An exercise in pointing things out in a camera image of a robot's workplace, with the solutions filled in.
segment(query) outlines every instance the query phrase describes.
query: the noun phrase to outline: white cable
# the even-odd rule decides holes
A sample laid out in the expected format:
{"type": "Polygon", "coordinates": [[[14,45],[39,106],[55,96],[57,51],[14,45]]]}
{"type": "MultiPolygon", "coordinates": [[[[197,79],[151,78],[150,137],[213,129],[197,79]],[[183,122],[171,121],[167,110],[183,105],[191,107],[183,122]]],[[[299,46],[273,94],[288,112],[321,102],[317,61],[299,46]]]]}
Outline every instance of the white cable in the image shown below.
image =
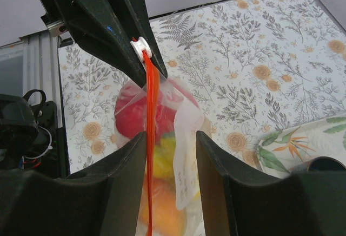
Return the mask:
{"type": "Polygon", "coordinates": [[[39,126],[39,127],[40,127],[41,129],[45,130],[45,131],[49,134],[49,145],[48,145],[48,147],[46,148],[46,150],[45,150],[41,155],[36,156],[36,157],[34,157],[34,158],[29,158],[29,157],[26,156],[26,157],[25,157],[26,159],[38,159],[38,158],[40,158],[41,156],[44,156],[49,150],[53,149],[53,147],[51,146],[51,145],[52,145],[52,135],[50,134],[49,130],[47,130],[47,129],[41,127],[41,126],[39,126]]]}

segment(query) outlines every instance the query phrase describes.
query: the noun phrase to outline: orange fruit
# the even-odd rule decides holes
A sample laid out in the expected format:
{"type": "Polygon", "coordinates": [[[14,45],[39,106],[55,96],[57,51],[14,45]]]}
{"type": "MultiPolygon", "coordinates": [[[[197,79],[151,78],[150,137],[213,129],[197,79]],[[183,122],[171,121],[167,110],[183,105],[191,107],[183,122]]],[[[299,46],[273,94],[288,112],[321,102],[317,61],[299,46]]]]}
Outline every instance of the orange fruit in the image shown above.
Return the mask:
{"type": "MultiPolygon", "coordinates": [[[[149,223],[149,206],[147,198],[147,180],[144,179],[139,220],[149,223]]],[[[152,183],[152,228],[162,236],[182,236],[185,230],[186,214],[175,205],[175,192],[162,179],[152,183]]]]}

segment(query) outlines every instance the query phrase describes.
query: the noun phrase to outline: floral tablecloth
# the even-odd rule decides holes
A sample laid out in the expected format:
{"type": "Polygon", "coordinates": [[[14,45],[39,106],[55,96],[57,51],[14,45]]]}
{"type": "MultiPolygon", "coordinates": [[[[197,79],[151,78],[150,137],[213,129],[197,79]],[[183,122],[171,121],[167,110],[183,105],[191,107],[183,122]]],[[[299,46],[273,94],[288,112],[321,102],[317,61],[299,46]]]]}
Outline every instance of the floral tablecloth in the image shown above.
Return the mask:
{"type": "MultiPolygon", "coordinates": [[[[269,132],[346,110],[346,37],[314,0],[232,0],[151,26],[212,139],[249,165],[269,132]]],[[[117,149],[114,105],[128,78],[76,44],[59,61],[73,173],[117,149]]]]}

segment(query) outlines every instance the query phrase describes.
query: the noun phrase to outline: blue mark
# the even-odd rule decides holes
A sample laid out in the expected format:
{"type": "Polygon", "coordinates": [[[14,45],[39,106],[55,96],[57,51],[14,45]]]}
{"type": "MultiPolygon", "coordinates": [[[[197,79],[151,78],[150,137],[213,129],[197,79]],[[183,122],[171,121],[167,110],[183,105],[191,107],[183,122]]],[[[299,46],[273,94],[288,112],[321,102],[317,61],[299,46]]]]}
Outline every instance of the blue mark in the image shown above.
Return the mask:
{"type": "Polygon", "coordinates": [[[110,26],[108,26],[107,29],[114,33],[114,30],[110,26]]]}

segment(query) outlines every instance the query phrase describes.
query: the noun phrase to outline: floral tray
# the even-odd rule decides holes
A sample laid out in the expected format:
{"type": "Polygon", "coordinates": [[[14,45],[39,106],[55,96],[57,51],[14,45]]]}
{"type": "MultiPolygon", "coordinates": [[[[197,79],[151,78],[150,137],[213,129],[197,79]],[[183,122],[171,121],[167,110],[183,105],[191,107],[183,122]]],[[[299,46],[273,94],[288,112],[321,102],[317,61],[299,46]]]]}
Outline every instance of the floral tray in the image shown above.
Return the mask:
{"type": "Polygon", "coordinates": [[[273,132],[259,142],[257,155],[262,170],[278,178],[318,156],[329,156],[345,165],[346,113],[273,132]]]}

